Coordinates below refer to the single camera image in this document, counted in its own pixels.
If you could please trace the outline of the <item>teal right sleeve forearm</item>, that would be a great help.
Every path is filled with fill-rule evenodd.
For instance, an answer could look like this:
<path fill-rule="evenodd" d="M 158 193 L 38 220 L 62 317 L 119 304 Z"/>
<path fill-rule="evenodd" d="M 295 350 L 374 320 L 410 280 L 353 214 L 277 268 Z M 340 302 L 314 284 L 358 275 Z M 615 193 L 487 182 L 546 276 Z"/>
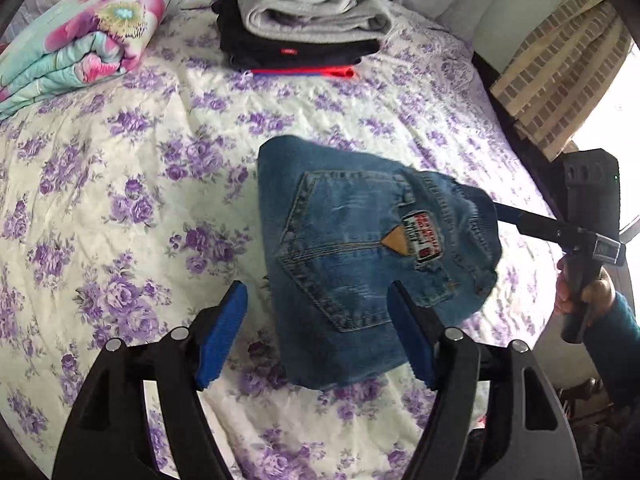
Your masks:
<path fill-rule="evenodd" d="M 586 329 L 584 345 L 611 401 L 633 404 L 639 396 L 639 325 L 619 292 L 608 313 Z"/>

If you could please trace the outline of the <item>person's right hand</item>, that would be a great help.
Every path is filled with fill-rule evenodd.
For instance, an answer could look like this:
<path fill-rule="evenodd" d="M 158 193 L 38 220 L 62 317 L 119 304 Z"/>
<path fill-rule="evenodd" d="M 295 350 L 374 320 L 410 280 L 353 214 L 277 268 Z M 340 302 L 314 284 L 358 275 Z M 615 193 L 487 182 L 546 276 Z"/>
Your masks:
<path fill-rule="evenodd" d="M 577 302 L 572 298 L 567 271 L 568 257 L 564 256 L 556 264 L 559 271 L 555 284 L 554 310 L 562 315 L 569 315 L 578 310 Z M 600 275 L 580 293 L 580 300 L 590 307 L 588 325 L 591 326 L 599 318 L 611 311 L 616 299 L 616 291 L 608 271 L 602 268 Z"/>

